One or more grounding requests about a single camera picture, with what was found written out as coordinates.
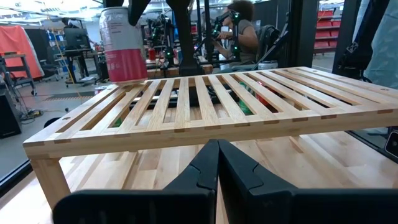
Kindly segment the black table edge rail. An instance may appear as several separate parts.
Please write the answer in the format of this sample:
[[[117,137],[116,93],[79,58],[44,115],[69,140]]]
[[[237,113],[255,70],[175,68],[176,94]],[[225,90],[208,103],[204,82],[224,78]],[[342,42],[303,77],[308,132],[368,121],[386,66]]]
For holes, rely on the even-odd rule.
[[[0,179],[0,198],[27,177],[32,171],[33,168],[30,164],[30,160],[27,160]]]

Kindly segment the grey metal cart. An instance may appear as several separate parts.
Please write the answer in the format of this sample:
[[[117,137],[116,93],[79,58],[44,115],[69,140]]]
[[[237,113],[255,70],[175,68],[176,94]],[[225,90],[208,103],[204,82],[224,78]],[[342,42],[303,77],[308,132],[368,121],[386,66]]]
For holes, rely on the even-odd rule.
[[[18,58],[21,60],[21,66],[8,66],[6,63],[6,59]],[[15,89],[16,86],[29,84],[32,88],[31,95],[36,96],[37,90],[34,84],[34,79],[31,75],[29,66],[27,64],[27,60],[25,59],[25,54],[0,54],[0,72],[4,74],[4,79],[8,84],[8,87],[11,89],[11,92],[16,95]],[[14,76],[14,72],[25,72],[26,78],[16,78]]]

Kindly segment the black desk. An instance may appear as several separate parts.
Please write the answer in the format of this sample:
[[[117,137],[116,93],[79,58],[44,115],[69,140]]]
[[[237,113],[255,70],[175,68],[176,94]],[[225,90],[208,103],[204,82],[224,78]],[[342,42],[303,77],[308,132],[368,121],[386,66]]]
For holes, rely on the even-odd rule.
[[[72,50],[61,50],[59,54],[55,54],[57,59],[66,61],[66,68],[68,71],[69,78],[65,80],[65,86],[68,88],[70,85],[81,85],[87,86],[90,83],[96,85],[99,81],[98,77],[90,76],[89,71],[86,66],[86,62],[81,66],[83,71],[80,73],[81,78],[78,80],[76,78],[75,72],[73,70],[74,58],[84,59],[85,53],[89,52],[90,49],[72,49]]]

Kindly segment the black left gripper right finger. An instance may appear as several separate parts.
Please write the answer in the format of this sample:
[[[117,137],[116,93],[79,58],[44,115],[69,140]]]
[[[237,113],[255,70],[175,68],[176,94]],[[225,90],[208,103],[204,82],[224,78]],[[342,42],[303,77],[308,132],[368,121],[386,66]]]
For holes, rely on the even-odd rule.
[[[300,189],[220,139],[229,224],[398,224],[396,189]]]

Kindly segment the black box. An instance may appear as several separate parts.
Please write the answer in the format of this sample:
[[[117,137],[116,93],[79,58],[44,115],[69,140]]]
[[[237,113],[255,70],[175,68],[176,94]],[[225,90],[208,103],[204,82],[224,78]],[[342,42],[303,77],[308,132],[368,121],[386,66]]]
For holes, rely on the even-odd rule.
[[[0,89],[0,139],[22,132],[20,116],[6,89]]]

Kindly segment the orange cloth cover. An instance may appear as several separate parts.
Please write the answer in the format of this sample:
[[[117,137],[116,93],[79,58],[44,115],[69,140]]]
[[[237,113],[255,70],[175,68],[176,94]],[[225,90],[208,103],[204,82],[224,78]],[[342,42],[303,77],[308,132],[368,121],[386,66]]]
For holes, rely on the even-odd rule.
[[[25,54],[25,60],[32,78],[44,76],[34,46],[23,27],[0,26],[0,54],[6,52]]]

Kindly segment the background robot rig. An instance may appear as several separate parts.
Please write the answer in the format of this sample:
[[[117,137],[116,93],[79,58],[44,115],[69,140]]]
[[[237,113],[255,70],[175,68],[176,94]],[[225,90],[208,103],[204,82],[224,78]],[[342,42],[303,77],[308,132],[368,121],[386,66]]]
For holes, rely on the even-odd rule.
[[[238,25],[240,22],[240,15],[236,11],[227,11],[221,16],[218,16],[215,19],[215,23],[213,28],[211,29],[211,38],[213,40],[219,40],[219,35],[221,34],[221,28],[223,27],[223,22],[225,20],[229,20],[232,22],[233,28],[232,28],[232,37],[230,39],[230,46],[229,50],[226,49],[226,55],[228,56],[228,59],[231,62],[239,61],[240,60],[240,53],[241,49],[239,46],[239,40],[238,40],[238,35],[239,35],[239,29]]]
[[[155,54],[164,60],[165,67],[176,66],[173,38],[175,26],[172,20],[165,14],[160,14],[156,19],[148,19],[147,25],[147,43],[150,49],[154,49]]]

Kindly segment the silver and pink soda can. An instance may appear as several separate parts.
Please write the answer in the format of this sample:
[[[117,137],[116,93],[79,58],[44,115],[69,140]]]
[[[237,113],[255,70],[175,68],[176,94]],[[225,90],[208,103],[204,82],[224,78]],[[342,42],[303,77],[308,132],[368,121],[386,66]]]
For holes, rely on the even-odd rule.
[[[113,83],[142,83],[148,78],[141,25],[131,25],[127,7],[101,12],[99,31],[109,79]]]

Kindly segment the black monitor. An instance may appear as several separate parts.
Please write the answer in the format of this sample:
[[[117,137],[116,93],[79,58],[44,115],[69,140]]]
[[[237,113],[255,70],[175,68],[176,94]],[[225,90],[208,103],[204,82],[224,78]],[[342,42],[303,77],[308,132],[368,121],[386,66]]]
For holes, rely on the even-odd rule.
[[[88,49],[90,43],[86,29],[64,28],[67,49]]]

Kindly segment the wooden slatted shelf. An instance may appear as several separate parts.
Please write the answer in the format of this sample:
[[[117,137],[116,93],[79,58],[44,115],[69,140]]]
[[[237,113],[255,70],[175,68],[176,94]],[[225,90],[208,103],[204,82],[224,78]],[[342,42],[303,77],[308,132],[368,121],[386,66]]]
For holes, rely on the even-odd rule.
[[[122,124],[113,128],[120,117]],[[23,147],[54,206],[70,193],[63,157],[396,125],[398,90],[292,67],[110,85]]]

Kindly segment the red bin shelving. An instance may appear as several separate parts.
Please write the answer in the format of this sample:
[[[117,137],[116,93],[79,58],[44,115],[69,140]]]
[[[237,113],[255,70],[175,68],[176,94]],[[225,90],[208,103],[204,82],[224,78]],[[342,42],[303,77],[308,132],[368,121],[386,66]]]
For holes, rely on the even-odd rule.
[[[335,16],[333,10],[318,11],[313,51],[315,55],[336,50],[340,25],[341,16]]]

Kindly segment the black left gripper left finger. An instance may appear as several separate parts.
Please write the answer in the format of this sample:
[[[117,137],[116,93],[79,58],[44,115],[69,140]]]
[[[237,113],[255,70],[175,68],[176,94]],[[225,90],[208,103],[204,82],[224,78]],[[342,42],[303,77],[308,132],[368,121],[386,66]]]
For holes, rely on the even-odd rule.
[[[81,190],[61,199],[54,224],[211,224],[218,192],[219,144],[209,140],[162,190]]]

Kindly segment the blue-grey cloth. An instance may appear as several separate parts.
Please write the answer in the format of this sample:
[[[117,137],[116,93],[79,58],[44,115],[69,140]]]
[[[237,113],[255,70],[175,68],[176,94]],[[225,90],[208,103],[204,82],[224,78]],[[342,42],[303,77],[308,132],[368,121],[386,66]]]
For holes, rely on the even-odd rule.
[[[398,90],[398,0],[390,0],[373,38],[372,58],[362,81]]]

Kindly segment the person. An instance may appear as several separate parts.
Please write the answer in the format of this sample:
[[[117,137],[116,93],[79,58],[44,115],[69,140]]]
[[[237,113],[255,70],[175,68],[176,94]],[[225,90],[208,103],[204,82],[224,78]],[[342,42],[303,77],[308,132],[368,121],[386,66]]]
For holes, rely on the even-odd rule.
[[[62,23],[64,24],[64,28],[63,28],[63,29],[79,29],[78,26],[76,26],[76,25],[70,23],[69,20],[70,20],[70,19],[67,18],[67,17],[63,17],[63,18],[62,18]]]
[[[224,12],[234,11],[239,13],[239,24],[238,24],[238,45],[241,49],[240,52],[240,62],[231,62],[229,64],[229,68],[237,65],[248,65],[252,64],[257,55],[257,50],[259,47],[259,41],[257,38],[256,31],[252,24],[252,18],[254,15],[254,5],[251,1],[247,0],[234,0],[231,4],[229,4]],[[233,30],[233,21],[232,19],[226,18],[223,21],[223,26],[228,27]],[[222,31],[217,36],[217,39],[220,40],[233,40],[233,32],[230,31]],[[227,48],[221,45],[220,41],[212,40],[212,44],[216,47],[218,52],[225,59],[232,59],[232,46],[228,45]]]

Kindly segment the black frame post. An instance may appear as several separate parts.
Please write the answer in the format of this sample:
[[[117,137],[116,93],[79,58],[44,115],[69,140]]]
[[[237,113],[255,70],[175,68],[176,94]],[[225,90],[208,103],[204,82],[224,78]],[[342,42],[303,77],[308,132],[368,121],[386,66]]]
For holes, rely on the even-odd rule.
[[[319,0],[290,0],[287,67],[311,67]]]
[[[339,61],[346,48],[351,45],[354,29],[356,25],[356,20],[358,16],[358,11],[361,5],[361,0],[345,0],[344,8],[341,15],[341,24],[338,36],[338,42],[336,45],[335,57],[333,62],[332,73],[337,75],[346,75],[346,72],[339,69]]]

